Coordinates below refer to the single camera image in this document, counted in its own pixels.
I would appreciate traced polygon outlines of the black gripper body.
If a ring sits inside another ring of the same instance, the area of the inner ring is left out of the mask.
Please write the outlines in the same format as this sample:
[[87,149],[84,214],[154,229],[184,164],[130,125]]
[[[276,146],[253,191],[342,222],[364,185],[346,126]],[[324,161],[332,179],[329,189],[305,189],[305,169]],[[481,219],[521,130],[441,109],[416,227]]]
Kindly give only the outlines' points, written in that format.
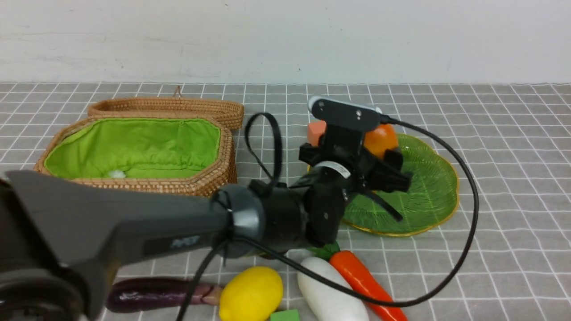
[[298,158],[310,167],[337,170],[346,179],[360,181],[367,190],[408,192],[413,175],[402,170],[404,155],[399,144],[380,159],[364,147],[366,133],[327,124],[319,145],[302,145]]

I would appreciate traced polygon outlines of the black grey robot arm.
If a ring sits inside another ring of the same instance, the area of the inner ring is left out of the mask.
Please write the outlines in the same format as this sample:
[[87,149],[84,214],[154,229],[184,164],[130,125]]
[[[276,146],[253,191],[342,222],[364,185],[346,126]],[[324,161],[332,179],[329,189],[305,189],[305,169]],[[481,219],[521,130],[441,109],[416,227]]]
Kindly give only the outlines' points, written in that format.
[[300,148],[312,168],[293,185],[253,180],[210,197],[103,189],[30,170],[1,181],[1,319],[94,320],[123,266],[202,248],[272,257],[333,242],[361,194],[406,192],[399,148]]

